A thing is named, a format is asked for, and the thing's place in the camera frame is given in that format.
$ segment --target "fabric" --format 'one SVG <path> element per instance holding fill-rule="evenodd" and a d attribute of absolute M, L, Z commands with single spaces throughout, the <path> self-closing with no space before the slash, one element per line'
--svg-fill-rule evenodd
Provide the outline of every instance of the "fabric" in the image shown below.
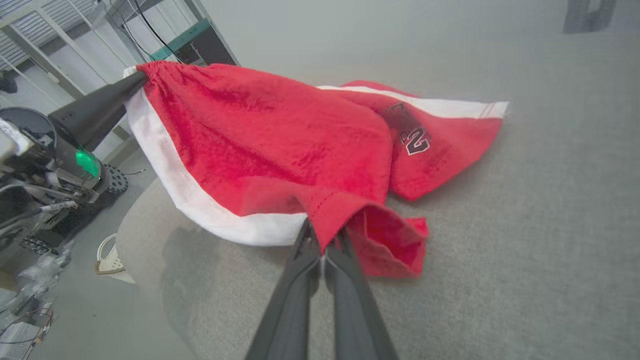
<path fill-rule="evenodd" d="M 506 102 L 419 99 L 357 81 L 314 88 L 229 65 L 138 65 L 131 128 L 176 206 L 250 245 L 291 244 L 308 216 L 321 248 L 347 226 L 369 275 L 419 275 L 424 218 L 384 206 L 415 200 L 477 161 Z"/>

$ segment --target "white object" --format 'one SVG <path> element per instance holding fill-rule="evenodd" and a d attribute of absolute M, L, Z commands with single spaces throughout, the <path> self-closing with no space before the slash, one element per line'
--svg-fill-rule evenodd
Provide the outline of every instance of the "white object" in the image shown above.
<path fill-rule="evenodd" d="M 127 270 L 124 268 L 124 265 L 118 256 L 115 244 L 117 234 L 118 233 L 108 236 L 98 247 L 98 254 L 96 256 L 97 260 L 95 262 L 95 273 L 98 275 L 108 275 L 114 279 L 135 284 L 136 282 L 133 281 L 133 278 L 127 273 Z M 104 250 L 105 245 L 107 245 L 111 240 L 113 240 L 114 244 L 111 247 L 109 254 L 103 258 L 102 251 Z"/>
<path fill-rule="evenodd" d="M 39 326 L 31 325 L 26 322 L 19 322 L 9 326 L 2 336 L 0 336 L 0 342 L 25 342 L 17 344 L 0 343 L 0 360 L 22 360 L 27 358 L 28 353 L 31 352 L 31 349 L 33 348 L 31 346 L 33 342 L 27 340 L 35 338 L 38 336 L 39 332 Z"/>

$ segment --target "green light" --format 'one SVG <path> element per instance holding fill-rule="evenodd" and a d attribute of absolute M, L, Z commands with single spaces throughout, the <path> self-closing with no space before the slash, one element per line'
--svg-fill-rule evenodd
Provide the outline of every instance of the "green light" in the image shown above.
<path fill-rule="evenodd" d="M 78 150 L 76 152 L 76 163 L 89 174 L 93 176 L 100 175 L 100 162 L 92 153 Z"/>

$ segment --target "gray table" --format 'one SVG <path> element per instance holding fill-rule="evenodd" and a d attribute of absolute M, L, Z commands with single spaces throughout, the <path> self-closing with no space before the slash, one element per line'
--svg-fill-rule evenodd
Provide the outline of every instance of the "gray table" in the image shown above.
<path fill-rule="evenodd" d="M 476 165 L 423 199 L 424 273 L 371 286 L 402 359 L 640 358 L 640 42 L 592 33 L 430 44 L 393 61 L 292 70 L 424 97 L 510 100 Z M 202 359 L 240 359 L 289 249 L 219 239 L 156 181 L 118 250 Z M 332 298 L 312 301 L 310 358 L 333 357 Z"/>

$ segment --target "cable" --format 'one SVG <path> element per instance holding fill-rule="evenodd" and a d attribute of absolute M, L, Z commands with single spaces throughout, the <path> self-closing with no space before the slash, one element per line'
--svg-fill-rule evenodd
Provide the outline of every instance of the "cable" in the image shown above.
<path fill-rule="evenodd" d="M 138 41 L 133 37 L 133 34 L 131 33 L 131 30 L 130 30 L 130 29 L 129 29 L 129 27 L 127 26 L 127 22 L 124 20 L 124 16 L 122 16 L 122 14 L 121 14 L 121 15 L 120 15 L 120 17 L 122 18 L 122 25 L 123 25 L 123 26 L 124 26 L 124 28 L 127 30 L 127 33 L 128 33 L 128 36 L 127 36 L 127 37 L 129 38 L 129 40 L 133 41 L 133 42 L 134 42 L 134 44 L 136 44 L 136 45 L 140 48 L 140 50 L 142 50 L 145 54 L 147 54 L 147 56 L 148 56 L 152 61 L 155 61 L 155 60 L 156 60 L 156 58 L 155 58 L 153 55 L 149 54 L 146 50 L 144 50 L 144 49 L 142 48 L 142 46 L 138 43 Z"/>
<path fill-rule="evenodd" d="M 153 29 L 153 27 L 151 26 L 151 24 L 149 24 L 149 21 L 147 21 L 147 18 L 145 17 L 145 13 L 142 11 L 142 9 L 140 8 L 140 4 L 138 3 L 138 0 L 133 0 L 134 3 L 136 3 L 136 6 L 138 7 L 138 12 L 140 14 L 140 16 L 142 16 L 142 19 L 145 21 L 145 23 L 147 24 L 147 26 L 149 27 L 149 30 L 151 30 L 151 32 L 153 32 L 153 34 L 158 38 L 158 40 L 160 40 L 160 42 L 167 48 L 169 49 L 169 51 L 171 51 L 171 53 L 175 56 L 176 59 L 178 59 L 179 62 L 184 64 L 184 61 L 182 61 L 176 54 L 175 52 L 171 49 L 171 47 L 169 47 L 169 45 L 167 45 L 166 42 L 164 42 L 164 40 L 162 40 L 162 38 L 160 37 L 160 35 L 158 35 L 158 33 L 156 33 L 156 31 Z"/>
<path fill-rule="evenodd" d="M 151 54 L 149 54 L 133 37 L 131 30 L 129 30 L 129 27 L 127 26 L 127 21 L 124 19 L 124 15 L 120 11 L 120 9 L 114 7 L 113 4 L 111 4 L 110 0 L 107 0 L 107 2 L 109 3 L 109 6 L 111 8 L 114 8 L 120 14 L 120 17 L 122 18 L 122 25 L 125 27 L 127 31 L 124 31 L 120 26 L 116 26 L 116 28 L 118 28 L 118 30 L 120 30 L 129 39 L 129 41 L 131 41 L 134 45 L 138 46 L 143 53 L 147 54 L 147 56 L 149 57 L 149 59 L 151 59 L 151 61 L 155 61 L 156 59 Z M 108 11 L 106 12 L 106 14 L 109 15 L 109 17 L 111 18 L 111 20 L 113 20 L 113 23 L 115 24 L 116 20 L 113 18 L 113 16 L 111 16 L 111 14 Z"/>
<path fill-rule="evenodd" d="M 129 172 L 128 174 L 123 172 L 123 173 L 122 173 L 122 175 L 131 176 L 131 175 L 140 174 L 141 172 L 145 172 L 145 171 L 147 171 L 147 170 L 144 168 L 144 169 L 142 169 L 142 170 L 140 170 L 140 171 L 136 171 L 136 172 Z"/>
<path fill-rule="evenodd" d="M 38 185 L 33 185 L 33 184 L 9 184 L 9 185 L 5 185 L 3 187 L 0 188 L 0 193 L 10 189 L 10 188 L 34 188 L 34 189 L 39 189 L 42 190 L 44 192 L 49 192 L 55 195 L 59 195 L 59 196 L 64 196 L 64 197 L 68 197 L 74 200 L 78 200 L 80 199 L 79 196 L 76 196 L 74 194 L 71 193 L 65 193 L 65 192 L 59 192 L 57 190 L 53 190 L 50 188 L 46 188 L 44 186 L 38 186 Z"/>
<path fill-rule="evenodd" d="M 7 327 L 6 327 L 5 331 L 6 331 L 7 329 L 9 329 L 9 328 L 11 327 L 11 325 L 13 325 L 13 324 L 17 323 L 18 321 L 20 321 L 20 320 L 22 320 L 22 319 L 24 319 L 24 318 L 26 318 L 26 317 L 31 316 L 33 313 L 36 313 L 37 311 L 41 311 L 41 310 L 43 310 L 43 309 L 37 309 L 37 310 L 30 311 L 30 312 L 26 313 L 23 317 L 18 318 L 18 319 L 16 319 L 16 321 L 14 321 L 14 322 L 12 322 L 11 324 L 9 324 L 9 326 L 7 326 Z M 47 326 L 50 326 L 50 325 L 51 325 L 51 322 L 52 322 L 52 320 L 53 320 L 53 310 L 52 310 L 51 308 L 49 308 L 49 309 L 46 309 L 46 311 L 49 311 L 49 319 L 47 320 L 47 323 L 45 323 L 45 324 L 44 324 L 44 326 L 43 326 L 41 329 L 44 329 L 44 328 L 46 328 Z M 42 337 L 44 337 L 46 333 L 47 333 L 47 331 L 42 331 L 42 333 L 41 333 L 41 334 L 38 334 L 35 338 L 33 338 L 33 339 L 29 339 L 29 340 L 23 340 L 23 341 L 10 341 L 10 342 L 2 342 L 2 341 L 0 341 L 0 344 L 22 344 L 22 343 L 31 343 L 31 342 L 33 342 L 33 341 L 36 341 L 38 338 L 42 338 Z"/>

